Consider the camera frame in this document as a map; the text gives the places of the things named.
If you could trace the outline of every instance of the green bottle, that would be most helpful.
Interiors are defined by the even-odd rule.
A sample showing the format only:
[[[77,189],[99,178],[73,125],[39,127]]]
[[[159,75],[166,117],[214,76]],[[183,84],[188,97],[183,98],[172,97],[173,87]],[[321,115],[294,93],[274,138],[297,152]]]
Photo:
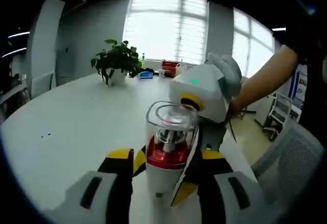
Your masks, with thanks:
[[[143,54],[143,56],[139,61],[142,63],[142,68],[146,68],[147,67],[147,59],[145,59],[144,53],[142,53],[142,54]]]

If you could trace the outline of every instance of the window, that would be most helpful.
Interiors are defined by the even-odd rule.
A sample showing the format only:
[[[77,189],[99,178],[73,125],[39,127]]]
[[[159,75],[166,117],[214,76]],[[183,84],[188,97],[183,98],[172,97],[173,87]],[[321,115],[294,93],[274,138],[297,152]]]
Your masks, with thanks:
[[[207,0],[132,0],[124,40],[147,59],[204,60]]]
[[[234,8],[234,40],[232,57],[242,76],[250,78],[274,54],[272,33],[258,21]]]

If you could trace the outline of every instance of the blue object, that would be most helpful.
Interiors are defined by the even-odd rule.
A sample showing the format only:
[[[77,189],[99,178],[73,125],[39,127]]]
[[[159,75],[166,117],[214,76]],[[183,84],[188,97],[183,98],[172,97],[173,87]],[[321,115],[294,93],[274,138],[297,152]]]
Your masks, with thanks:
[[[140,72],[137,76],[139,77],[139,79],[152,79],[153,73],[150,71],[143,71]]]

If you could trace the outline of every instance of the office chair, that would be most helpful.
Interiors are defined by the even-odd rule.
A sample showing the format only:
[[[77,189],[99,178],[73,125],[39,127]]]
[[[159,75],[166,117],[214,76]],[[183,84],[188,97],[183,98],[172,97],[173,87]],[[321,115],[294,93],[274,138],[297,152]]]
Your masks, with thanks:
[[[267,126],[263,128],[264,130],[273,132],[270,137],[271,141],[275,138],[276,135],[279,134],[279,128],[282,128],[284,124],[289,120],[291,108],[292,100],[285,95],[276,93],[275,102],[269,112],[268,118],[270,118],[272,121],[275,121],[278,126]]]
[[[54,71],[51,71],[33,78],[31,85],[31,98],[34,99],[35,97],[51,90],[53,77]]]
[[[323,151],[309,131],[288,120],[274,144],[252,166],[266,201],[286,211],[314,173]]]

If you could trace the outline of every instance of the floor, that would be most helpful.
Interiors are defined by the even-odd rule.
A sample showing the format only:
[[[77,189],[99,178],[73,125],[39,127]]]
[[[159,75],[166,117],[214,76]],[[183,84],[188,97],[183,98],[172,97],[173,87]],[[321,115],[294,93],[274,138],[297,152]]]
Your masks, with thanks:
[[[250,165],[253,165],[272,144],[269,135],[264,133],[262,127],[255,120],[255,114],[245,114],[243,119],[233,118],[231,126],[237,144],[242,148]]]

